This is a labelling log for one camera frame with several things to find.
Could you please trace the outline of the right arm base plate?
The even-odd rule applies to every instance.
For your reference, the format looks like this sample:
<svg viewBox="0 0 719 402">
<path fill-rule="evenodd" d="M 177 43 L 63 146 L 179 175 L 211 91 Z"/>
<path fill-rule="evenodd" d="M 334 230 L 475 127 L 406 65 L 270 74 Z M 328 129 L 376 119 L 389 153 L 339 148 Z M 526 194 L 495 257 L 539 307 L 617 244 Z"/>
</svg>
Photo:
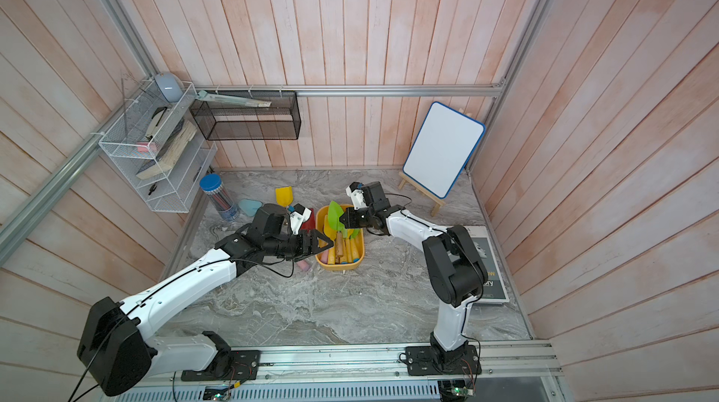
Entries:
<svg viewBox="0 0 719 402">
<path fill-rule="evenodd" d="M 398 356 L 410 376 L 466 375 L 482 373 L 477 347 L 466 342 L 454 351 L 438 346 L 408 346 Z"/>
</svg>

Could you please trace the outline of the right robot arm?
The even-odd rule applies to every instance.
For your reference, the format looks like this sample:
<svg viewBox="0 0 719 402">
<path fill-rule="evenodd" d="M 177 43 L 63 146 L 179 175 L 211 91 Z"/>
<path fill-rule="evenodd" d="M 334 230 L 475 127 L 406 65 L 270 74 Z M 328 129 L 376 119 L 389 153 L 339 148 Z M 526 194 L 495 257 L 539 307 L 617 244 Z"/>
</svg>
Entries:
<svg viewBox="0 0 719 402">
<path fill-rule="evenodd" d="M 469 308 L 481 299 L 489 279 L 466 227 L 441 227 L 392 205 L 378 182 L 353 182 L 346 194 L 353 206 L 340 216 L 345 227 L 392 236 L 423 252 L 432 288 L 440 300 L 431 343 L 443 353 L 464 347 Z"/>
</svg>

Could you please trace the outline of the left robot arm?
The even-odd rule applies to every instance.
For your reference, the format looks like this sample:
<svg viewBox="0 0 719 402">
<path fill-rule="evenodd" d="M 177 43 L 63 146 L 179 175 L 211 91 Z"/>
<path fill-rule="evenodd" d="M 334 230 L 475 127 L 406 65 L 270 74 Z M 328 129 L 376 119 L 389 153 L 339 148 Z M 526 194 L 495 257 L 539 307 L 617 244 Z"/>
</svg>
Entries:
<svg viewBox="0 0 719 402">
<path fill-rule="evenodd" d="M 157 331 L 215 288 L 269 257 L 297 263 L 333 247 L 321 230 L 303 229 L 309 209 L 266 203 L 253 220 L 215 243 L 200 259 L 148 290 L 90 309 L 77 356 L 105 396 L 119 396 L 144 378 L 180 371 L 222 380 L 234 367 L 233 351 L 213 331 L 188 338 L 159 338 Z"/>
</svg>

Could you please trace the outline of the green shovel wooden handle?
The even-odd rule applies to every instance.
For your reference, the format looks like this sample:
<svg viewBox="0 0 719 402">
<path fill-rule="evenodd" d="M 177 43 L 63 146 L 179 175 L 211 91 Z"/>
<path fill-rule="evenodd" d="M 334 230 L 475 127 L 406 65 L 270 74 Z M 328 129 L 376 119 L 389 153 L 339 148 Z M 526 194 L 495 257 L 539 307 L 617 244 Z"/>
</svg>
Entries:
<svg viewBox="0 0 719 402">
<path fill-rule="evenodd" d="M 345 263 L 346 262 L 346 255 L 345 255 L 345 247 L 344 247 L 344 224 L 340 222 L 340 218 L 344 214 L 344 211 L 342 209 L 342 206 L 339 205 L 339 203 L 332 201 L 330 202 L 328 214 L 327 214 L 327 221 L 329 223 L 329 226 L 333 231 L 335 231 L 335 240 L 334 240 L 334 247 L 335 247 L 335 261 L 337 263 Z"/>
</svg>

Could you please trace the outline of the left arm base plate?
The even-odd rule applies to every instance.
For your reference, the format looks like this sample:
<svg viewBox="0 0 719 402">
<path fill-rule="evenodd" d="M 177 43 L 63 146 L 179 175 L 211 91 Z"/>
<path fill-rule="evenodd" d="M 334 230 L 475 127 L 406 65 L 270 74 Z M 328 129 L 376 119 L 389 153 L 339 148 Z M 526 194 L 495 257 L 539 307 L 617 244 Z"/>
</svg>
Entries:
<svg viewBox="0 0 719 402">
<path fill-rule="evenodd" d="M 224 351 L 202 371 L 185 370 L 181 381 L 254 381 L 260 357 L 261 351 L 258 350 Z"/>
</svg>

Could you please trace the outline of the yellow scoop shovel yellow handle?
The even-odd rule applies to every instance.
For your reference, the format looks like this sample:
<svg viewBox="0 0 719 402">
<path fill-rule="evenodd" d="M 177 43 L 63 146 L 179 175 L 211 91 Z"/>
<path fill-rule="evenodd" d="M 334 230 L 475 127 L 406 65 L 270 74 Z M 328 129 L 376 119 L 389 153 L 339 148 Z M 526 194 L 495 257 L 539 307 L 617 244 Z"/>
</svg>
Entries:
<svg viewBox="0 0 719 402">
<path fill-rule="evenodd" d="M 344 247 L 345 247 L 346 263 L 354 263 L 355 262 L 355 253 L 354 253 L 354 247 L 353 247 L 352 240 L 345 238 L 344 239 Z"/>
</svg>

